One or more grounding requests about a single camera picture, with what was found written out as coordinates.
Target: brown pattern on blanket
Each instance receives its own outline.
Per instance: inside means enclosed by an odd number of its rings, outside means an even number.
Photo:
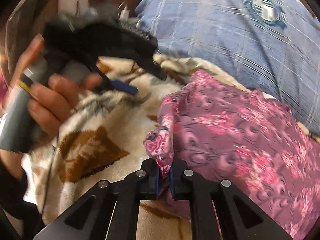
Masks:
[[[63,158],[59,177],[63,183],[77,183],[81,178],[102,171],[129,154],[108,138],[107,131],[102,126],[95,131],[67,134],[59,150]]]
[[[181,218],[177,215],[174,215],[174,214],[164,212],[156,207],[148,206],[143,203],[140,203],[140,207],[142,207],[145,211],[153,214],[154,216],[156,216],[158,218],[169,219],[169,220],[178,220],[178,222],[179,222],[179,237],[180,237],[180,240],[183,240],[182,225],[181,225],[183,218]]]

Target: sleeve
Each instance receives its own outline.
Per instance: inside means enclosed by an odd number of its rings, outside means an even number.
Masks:
[[[20,180],[13,177],[0,161],[0,206],[12,217],[23,222],[23,240],[31,240],[44,224],[37,206],[23,200],[28,187],[24,172]]]

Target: black metal frame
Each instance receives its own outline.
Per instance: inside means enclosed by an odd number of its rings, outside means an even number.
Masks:
[[[145,160],[124,180],[99,181],[34,240],[134,240],[140,200],[156,200],[158,184],[156,162]],[[206,180],[183,160],[173,162],[170,187],[174,200],[189,200],[193,240],[218,240],[220,230],[224,240],[292,240],[230,181]]]

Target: crumpled fabric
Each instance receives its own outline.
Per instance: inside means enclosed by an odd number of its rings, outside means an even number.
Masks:
[[[204,70],[166,96],[160,127],[144,140],[163,179],[173,155],[206,179],[228,179],[283,227],[302,240],[320,216],[320,145],[299,128],[288,106],[224,85]],[[189,217],[188,202],[167,208]]]

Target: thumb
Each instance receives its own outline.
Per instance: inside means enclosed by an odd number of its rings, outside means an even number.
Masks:
[[[102,77],[98,73],[90,73],[79,85],[80,90],[91,90],[102,83]]]
[[[20,78],[23,71],[33,64],[41,54],[41,51],[44,48],[44,39],[38,34],[30,43],[25,52],[21,54],[16,65],[16,69],[13,73],[10,86],[14,87],[17,80]]]

